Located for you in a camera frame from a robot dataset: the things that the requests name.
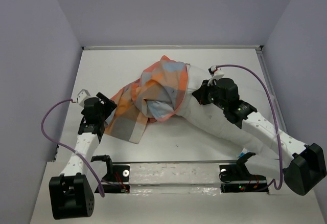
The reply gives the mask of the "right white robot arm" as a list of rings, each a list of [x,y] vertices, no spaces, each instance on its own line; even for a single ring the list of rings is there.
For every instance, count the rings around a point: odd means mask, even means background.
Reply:
[[[270,123],[251,104],[240,99],[238,86],[230,78],[204,80],[192,93],[201,105],[215,105],[233,124],[259,139],[278,154],[277,174],[294,193],[304,196],[326,177],[322,148],[301,142]]]

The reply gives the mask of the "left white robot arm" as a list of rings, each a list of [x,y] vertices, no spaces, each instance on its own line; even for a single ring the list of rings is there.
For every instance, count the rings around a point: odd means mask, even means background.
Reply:
[[[77,96],[83,108],[82,120],[74,148],[66,166],[58,176],[49,181],[52,215],[55,220],[90,217],[95,207],[94,193],[105,196],[102,180],[113,175],[109,155],[95,155],[107,126],[107,119],[116,109],[116,104],[102,93],[91,97],[85,89]]]

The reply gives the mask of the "orange blue checked pillowcase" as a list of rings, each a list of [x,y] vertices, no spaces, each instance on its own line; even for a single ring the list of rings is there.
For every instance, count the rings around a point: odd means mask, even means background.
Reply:
[[[148,123],[164,122],[177,113],[189,82],[188,63],[162,56],[140,77],[111,99],[117,105],[107,120],[105,134],[138,144]]]

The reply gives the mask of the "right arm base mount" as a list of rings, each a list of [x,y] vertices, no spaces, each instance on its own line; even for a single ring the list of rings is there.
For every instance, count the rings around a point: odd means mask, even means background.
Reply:
[[[269,193],[267,179],[262,175],[250,174],[245,167],[245,163],[254,156],[255,153],[248,152],[235,163],[219,166],[221,193]]]

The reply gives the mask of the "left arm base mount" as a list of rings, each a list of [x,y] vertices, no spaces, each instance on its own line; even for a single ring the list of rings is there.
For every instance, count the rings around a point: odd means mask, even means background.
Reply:
[[[108,155],[93,156],[91,163],[100,163],[100,166],[104,166],[104,169],[101,171],[102,173],[104,172],[102,176],[104,193],[123,194],[130,192],[129,165],[113,163]]]

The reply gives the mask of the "white pillow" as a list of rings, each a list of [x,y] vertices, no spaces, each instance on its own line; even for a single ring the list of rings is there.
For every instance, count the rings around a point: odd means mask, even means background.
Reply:
[[[224,117],[223,111],[213,104],[200,105],[192,95],[201,87],[203,80],[210,78],[210,74],[196,66],[188,68],[188,87],[183,102],[176,115],[182,116],[197,128],[232,142],[243,149],[254,152],[245,166],[250,174],[264,175],[278,180],[280,178],[279,161],[265,155],[269,148],[263,141],[239,129]]]

